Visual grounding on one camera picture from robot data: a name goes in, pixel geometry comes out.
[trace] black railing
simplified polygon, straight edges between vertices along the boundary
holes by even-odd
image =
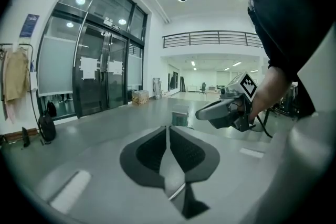
[[[196,31],[164,36],[163,48],[191,45],[243,45],[262,47],[258,35],[239,31]]]

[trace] wall sign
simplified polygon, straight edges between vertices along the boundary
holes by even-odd
[[[117,25],[112,25],[111,28],[114,29],[115,31],[118,31],[118,32],[120,32],[120,29],[121,29],[121,28],[120,28],[119,26],[117,26]]]
[[[24,38],[32,37],[34,28],[36,26],[36,23],[39,17],[40,17],[39,15],[34,15],[34,14],[27,15],[25,23],[23,24],[23,27],[20,32],[20,37],[24,37]]]

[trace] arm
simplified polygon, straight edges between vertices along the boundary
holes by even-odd
[[[250,120],[277,103],[286,94],[291,83],[280,68],[270,67],[253,99]]]

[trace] glass door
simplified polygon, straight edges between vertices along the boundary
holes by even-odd
[[[73,69],[74,105],[77,116],[108,108],[106,61],[109,32],[85,24],[77,47]]]
[[[124,59],[127,41],[120,36],[110,34],[111,42],[107,61],[107,97],[110,109],[124,105]]]

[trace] white column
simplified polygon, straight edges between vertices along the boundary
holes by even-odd
[[[264,79],[263,75],[263,66],[264,66],[264,58],[263,56],[259,56],[259,66],[258,66],[258,85],[261,84],[261,82]]]

